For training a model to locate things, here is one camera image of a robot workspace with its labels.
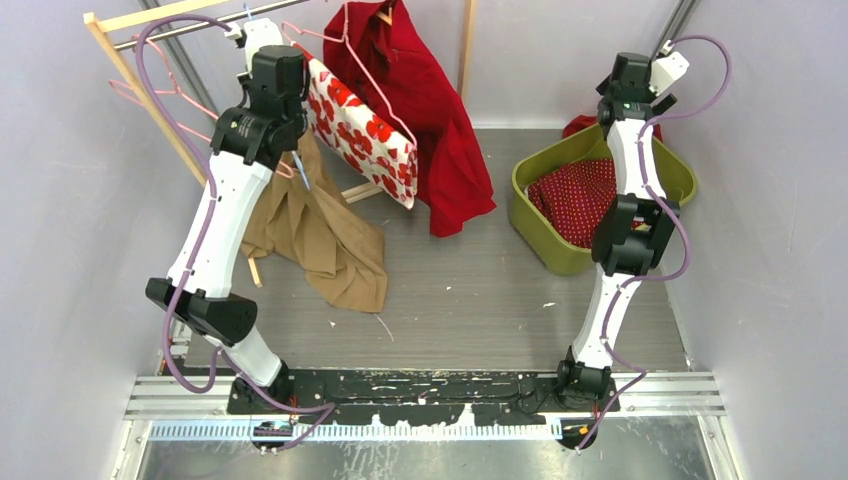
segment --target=laundry basket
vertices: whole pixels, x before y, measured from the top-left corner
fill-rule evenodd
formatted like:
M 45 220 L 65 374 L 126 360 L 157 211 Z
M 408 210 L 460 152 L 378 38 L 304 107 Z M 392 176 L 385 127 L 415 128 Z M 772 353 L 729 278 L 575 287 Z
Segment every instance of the laundry basket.
M 686 204 L 695 196 L 697 183 L 688 165 L 653 139 L 654 161 L 663 190 L 670 200 Z M 528 185 L 562 165 L 612 158 L 600 125 L 586 128 L 520 161 L 512 171 L 509 221 L 539 255 L 548 270 L 574 275 L 592 266 L 592 251 L 566 242 L 524 193 Z

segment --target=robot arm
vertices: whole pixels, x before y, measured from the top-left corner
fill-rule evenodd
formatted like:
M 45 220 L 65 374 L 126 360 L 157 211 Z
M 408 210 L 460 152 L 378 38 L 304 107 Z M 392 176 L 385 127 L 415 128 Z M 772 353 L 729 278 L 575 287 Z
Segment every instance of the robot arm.
M 668 244 L 674 224 L 648 194 L 646 187 L 665 199 L 659 182 L 652 142 L 653 127 L 645 129 L 644 165 L 639 158 L 638 141 L 645 123 L 662 114 L 676 102 L 669 95 L 654 104 L 689 66 L 678 52 L 667 47 L 661 57 L 620 53 L 613 71 L 598 87 L 603 95 L 598 122 L 615 163 L 617 195 L 595 232 L 592 259 L 597 263 L 597 279 L 583 328 L 566 359 L 560 363 L 560 385 L 584 398 L 602 400 L 610 391 L 613 358 L 605 344 L 614 347 L 628 303 L 641 284 L 630 281 L 655 268 Z M 675 202 L 666 201 L 679 215 Z M 634 222 L 641 227 L 634 229 Z M 621 292 L 612 310 L 616 292 Z M 606 337 L 603 326 L 607 322 Z
M 215 124 L 209 160 L 217 183 L 215 213 L 200 246 L 175 317 L 221 347 L 235 364 L 269 395 L 285 401 L 290 394 L 288 368 L 268 348 L 254 326 L 256 303 L 232 294 L 233 265 L 259 195 L 271 180 L 284 152 L 297 149 L 306 131 L 302 100 L 308 91 L 303 53 L 282 45 L 269 19 L 244 24 L 228 34 L 244 48 L 248 71 L 238 76 L 250 106 L 227 109 Z M 183 275 L 199 232 L 207 221 L 210 186 L 194 217 L 185 244 L 167 278 L 151 278 L 146 294 L 166 308 Z

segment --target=red cloth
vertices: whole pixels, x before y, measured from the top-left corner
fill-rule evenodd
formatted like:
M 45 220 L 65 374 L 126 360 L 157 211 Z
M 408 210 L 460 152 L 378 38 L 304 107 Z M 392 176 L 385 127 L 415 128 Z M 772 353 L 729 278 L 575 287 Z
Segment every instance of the red cloth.
M 354 51 L 418 140 L 418 198 L 430 206 L 430 233 L 446 237 L 495 208 L 483 154 L 462 100 L 418 37 L 403 2 L 351 2 L 348 35 Z M 392 6 L 392 25 L 375 17 Z M 324 33 L 341 37 L 344 9 Z M 324 64 L 398 132 L 374 87 L 344 44 L 324 42 Z
M 596 123 L 580 115 L 562 132 L 563 138 Z M 654 136 L 662 140 L 660 127 Z M 568 163 L 543 175 L 527 188 L 527 198 L 551 222 L 566 242 L 592 248 L 592 237 L 615 198 L 615 163 L 612 159 Z
M 578 115 L 577 118 L 575 118 L 568 125 L 566 125 L 565 130 L 562 131 L 562 138 L 570 137 L 571 135 L 574 135 L 580 130 L 583 130 L 584 128 L 589 128 L 596 123 L 598 123 L 598 119 L 595 117 L 590 117 L 588 115 Z M 659 125 L 654 125 L 654 136 L 657 137 L 657 140 L 662 142 L 662 129 Z

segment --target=gray wood floor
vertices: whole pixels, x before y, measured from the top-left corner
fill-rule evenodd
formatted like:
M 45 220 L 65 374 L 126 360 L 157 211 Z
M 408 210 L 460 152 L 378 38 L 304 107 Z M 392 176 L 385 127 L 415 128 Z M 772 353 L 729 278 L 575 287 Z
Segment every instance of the gray wood floor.
M 594 272 L 548 272 L 507 218 L 513 166 L 556 142 L 553 130 L 481 130 L 478 138 L 498 208 L 453 237 L 429 235 L 429 210 L 409 212 L 377 195 L 355 204 L 386 232 L 389 296 L 375 315 L 329 306 L 290 261 L 258 261 L 265 286 L 253 285 L 239 258 L 233 292 L 259 304 L 257 325 L 292 367 L 553 370 L 583 323 Z M 362 183 L 328 153 L 343 188 Z M 643 285 L 630 303 L 619 352 L 651 370 L 685 371 L 683 347 L 663 285 Z M 188 365 L 208 365 L 211 346 L 196 338 Z

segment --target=folded clothing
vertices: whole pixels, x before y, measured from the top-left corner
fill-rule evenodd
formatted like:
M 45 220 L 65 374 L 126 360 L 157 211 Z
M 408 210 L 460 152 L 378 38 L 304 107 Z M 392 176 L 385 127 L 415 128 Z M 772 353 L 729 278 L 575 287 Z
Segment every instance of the folded clothing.
M 615 164 L 605 158 L 569 163 L 543 175 L 527 188 L 527 198 L 566 242 L 592 248 L 615 192 Z

